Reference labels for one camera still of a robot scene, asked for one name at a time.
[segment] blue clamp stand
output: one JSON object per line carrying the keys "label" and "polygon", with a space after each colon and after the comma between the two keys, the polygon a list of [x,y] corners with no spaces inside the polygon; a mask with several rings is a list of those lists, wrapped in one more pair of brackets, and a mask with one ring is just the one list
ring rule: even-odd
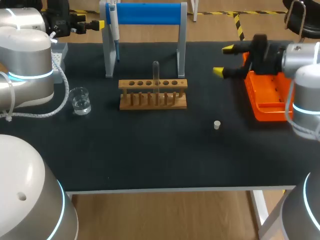
{"label": "blue clamp stand", "polygon": [[[100,1],[100,19],[106,21],[102,32],[105,77],[112,78],[116,63],[116,48],[111,32],[109,4]],[[187,38],[187,3],[117,3],[118,24],[179,25],[177,45],[178,78],[185,78]]]}

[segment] small glass beaker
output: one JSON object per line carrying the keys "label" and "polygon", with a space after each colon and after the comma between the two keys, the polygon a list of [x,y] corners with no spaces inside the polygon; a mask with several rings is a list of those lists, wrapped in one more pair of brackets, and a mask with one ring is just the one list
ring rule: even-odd
{"label": "small glass beaker", "polygon": [[69,93],[74,112],[77,115],[86,115],[91,111],[89,92],[84,87],[76,87]]}

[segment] robotic arm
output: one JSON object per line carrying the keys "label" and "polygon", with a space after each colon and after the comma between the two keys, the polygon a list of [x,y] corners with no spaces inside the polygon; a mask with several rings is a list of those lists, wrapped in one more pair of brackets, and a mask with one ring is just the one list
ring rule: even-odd
{"label": "robotic arm", "polygon": [[[42,31],[0,27],[0,62],[14,88],[14,107],[44,104],[54,95],[51,41]],[[10,109],[11,90],[0,75],[0,111]]]}
{"label": "robotic arm", "polygon": [[47,9],[42,10],[42,7],[41,0],[0,0],[0,27],[18,22],[21,29],[36,29],[48,35],[55,32],[56,38],[67,37],[71,32],[99,31],[104,27],[103,21],[87,23],[85,15],[70,13],[68,0],[47,0]]}
{"label": "robotic arm", "polygon": [[[244,65],[238,69],[214,67],[223,78],[246,78],[250,70],[257,75],[277,75],[283,72],[293,79],[285,106],[286,119],[293,131],[307,139],[320,141],[320,42],[268,42],[266,35],[255,35],[252,42],[224,47],[224,54],[248,52]],[[290,118],[290,99],[294,91],[293,119]]]}

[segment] blue bar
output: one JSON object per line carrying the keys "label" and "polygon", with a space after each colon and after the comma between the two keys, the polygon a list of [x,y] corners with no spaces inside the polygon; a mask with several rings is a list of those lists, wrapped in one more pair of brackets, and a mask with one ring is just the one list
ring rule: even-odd
{"label": "blue bar", "polygon": [[[105,5],[106,21],[110,24],[109,4]],[[180,3],[117,3],[118,24],[180,25]]]}

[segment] wooden peg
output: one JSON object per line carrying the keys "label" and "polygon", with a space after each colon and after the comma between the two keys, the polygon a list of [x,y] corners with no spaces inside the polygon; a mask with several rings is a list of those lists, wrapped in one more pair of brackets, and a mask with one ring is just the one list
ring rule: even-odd
{"label": "wooden peg", "polygon": [[164,105],[168,104],[168,93],[164,92]]}
{"label": "wooden peg", "polygon": [[151,93],[148,91],[148,105],[150,105],[151,104]]}
{"label": "wooden peg", "polygon": [[159,105],[159,93],[158,92],[155,94],[155,105],[156,106]]}
{"label": "wooden peg", "polygon": [[134,105],[134,93],[133,92],[130,93],[130,105],[131,106]]}
{"label": "wooden peg", "polygon": [[179,98],[182,98],[183,95],[184,95],[184,89],[181,88],[179,91]]}
{"label": "wooden peg", "polygon": [[139,106],[142,105],[142,92],[139,92]]}
{"label": "wooden peg", "polygon": [[175,103],[176,103],[176,95],[177,95],[177,93],[174,91],[172,94],[172,105],[175,105]]}
{"label": "wooden peg", "polygon": [[126,88],[123,89],[123,98],[125,100],[127,100],[127,89]]}

